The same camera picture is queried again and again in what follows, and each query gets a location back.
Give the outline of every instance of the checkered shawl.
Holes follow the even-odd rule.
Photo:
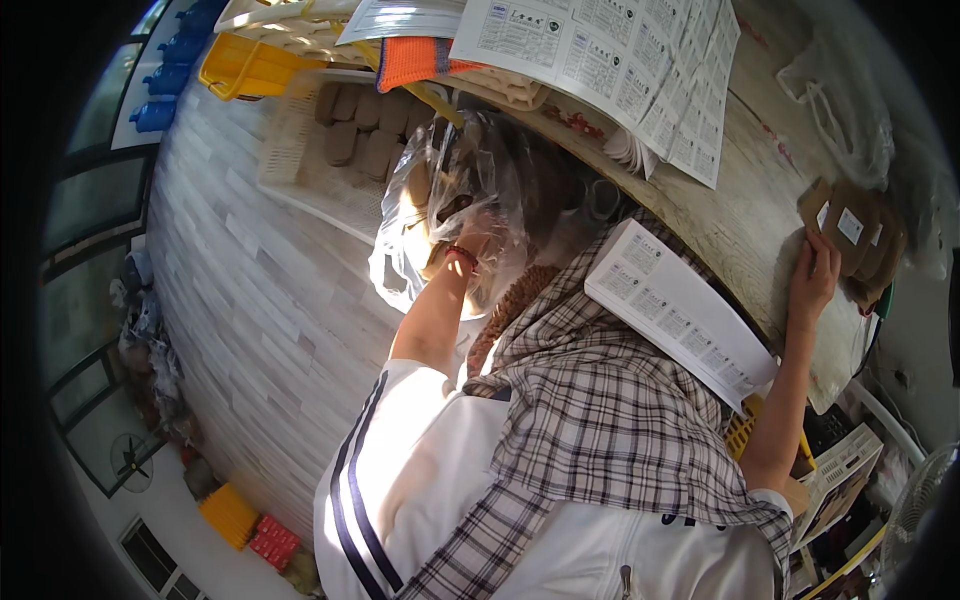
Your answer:
[[[633,217],[704,275],[647,211]],[[513,390],[493,453],[496,482],[396,598],[486,598],[557,500],[713,525],[756,525],[787,589],[790,521],[747,495],[727,454],[721,404],[683,367],[584,293],[602,234],[504,332],[492,371],[464,391]]]

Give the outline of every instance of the brown felt pad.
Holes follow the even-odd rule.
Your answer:
[[[423,103],[420,100],[415,101],[410,107],[410,116],[407,118],[407,139],[411,139],[414,136],[414,132],[417,130],[417,127],[423,125],[424,123],[429,123],[435,112],[436,110],[434,110],[430,105]]]
[[[407,129],[407,117],[414,97],[403,89],[394,89],[384,95],[380,108],[380,129],[387,133],[403,135]]]
[[[367,144],[367,153],[364,156],[363,172],[377,181],[387,180],[387,165],[394,152],[397,135],[376,130],[370,134],[370,143]]]
[[[353,146],[353,156],[350,157],[348,165],[350,171],[357,173],[363,172],[363,157],[367,152],[367,144],[370,142],[370,134],[367,132],[358,132],[357,141]]]
[[[396,164],[400,162],[400,157],[403,156],[403,149],[406,148],[403,144],[397,143],[394,146],[394,151],[390,154],[390,164],[387,165],[387,181],[389,181],[394,176],[394,171],[396,171]]]
[[[357,100],[363,92],[364,86],[360,84],[344,84],[337,94],[337,102],[333,105],[334,121],[349,121],[353,118],[353,113],[357,110]]]
[[[383,104],[383,95],[377,93],[373,86],[364,87],[357,100],[357,110],[353,115],[353,122],[364,132],[376,129],[380,122],[380,107]]]
[[[342,167],[353,156],[353,147],[356,144],[357,126],[352,121],[340,121],[326,130],[324,140],[324,158],[326,163],[333,167]]]
[[[313,118],[326,127],[333,125],[333,106],[337,103],[337,95],[340,93],[340,84],[330,82],[321,86],[317,94],[317,107]]]

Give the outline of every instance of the table surface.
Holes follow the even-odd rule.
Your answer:
[[[656,214],[713,270],[769,348],[782,355],[789,282],[804,235],[797,204],[818,178],[836,182],[841,172],[816,132],[810,107],[787,98],[774,78],[809,42],[808,19],[785,0],[733,6],[762,41],[744,28],[737,43],[716,190],[664,163],[649,181],[630,175],[603,153],[602,139],[550,116],[553,108],[567,115],[582,112],[606,137],[618,129],[559,91],[551,91],[537,110],[505,109]],[[790,159],[779,151],[781,142]],[[817,325],[808,392],[817,413],[850,381],[864,331],[856,304],[838,287]]]

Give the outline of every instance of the yellow plastic basket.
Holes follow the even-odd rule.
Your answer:
[[[763,411],[763,398],[757,394],[750,394],[743,399],[743,412],[747,414],[747,420],[742,419],[736,413],[730,420],[730,427],[727,428],[727,434],[724,436],[724,442],[727,444],[727,452],[735,461],[740,460],[743,449],[747,447],[747,440],[750,438],[750,432],[754,430],[756,417]],[[810,470],[817,468],[816,461],[813,460],[813,453],[810,452],[810,445],[806,442],[806,435],[803,430],[800,432],[800,448],[798,456],[803,456]]]
[[[200,505],[200,514],[234,549],[247,545],[260,514],[230,484],[224,484]]]
[[[325,60],[305,59],[255,39],[224,33],[214,40],[198,79],[224,102],[259,100],[282,95],[297,71],[326,66]]]

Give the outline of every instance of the blue water jug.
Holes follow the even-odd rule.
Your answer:
[[[182,32],[208,34],[220,16],[223,7],[212,2],[197,2],[184,12],[178,12],[175,17],[180,20]]]
[[[190,80],[189,64],[164,62],[156,68],[153,75],[143,78],[147,84],[147,93],[151,96],[176,96]]]
[[[177,114],[177,103],[172,100],[148,102],[130,115],[130,122],[136,123],[136,132],[165,132],[173,125]]]
[[[164,62],[193,64],[193,61],[204,51],[205,47],[205,35],[197,36],[180,32],[171,37],[170,41],[160,44],[156,48],[163,52]]]

